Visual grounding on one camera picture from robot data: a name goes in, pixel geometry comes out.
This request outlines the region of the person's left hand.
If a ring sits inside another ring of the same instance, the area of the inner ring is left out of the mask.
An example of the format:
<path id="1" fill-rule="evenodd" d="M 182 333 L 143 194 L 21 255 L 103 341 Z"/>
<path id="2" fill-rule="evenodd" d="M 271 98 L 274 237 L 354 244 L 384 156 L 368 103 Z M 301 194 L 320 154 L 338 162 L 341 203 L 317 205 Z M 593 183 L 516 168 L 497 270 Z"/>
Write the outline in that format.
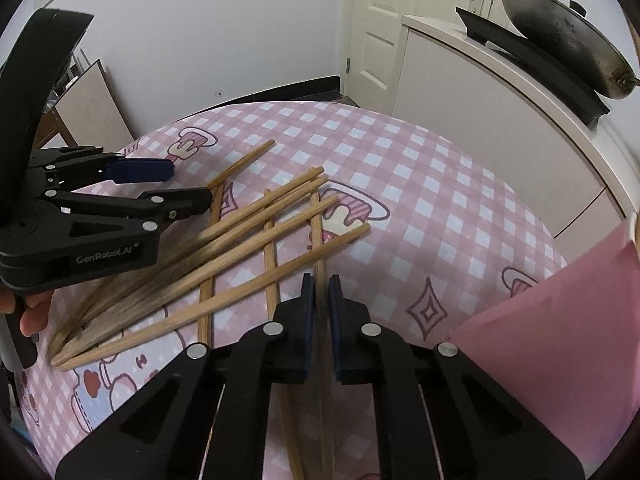
<path id="1" fill-rule="evenodd" d="M 47 327 L 53 292 L 40 292 L 25 299 L 26 310 L 20 321 L 20 330 L 25 337 L 40 333 Z M 15 310 L 15 298 L 6 286 L 0 289 L 0 313 L 10 314 Z"/>

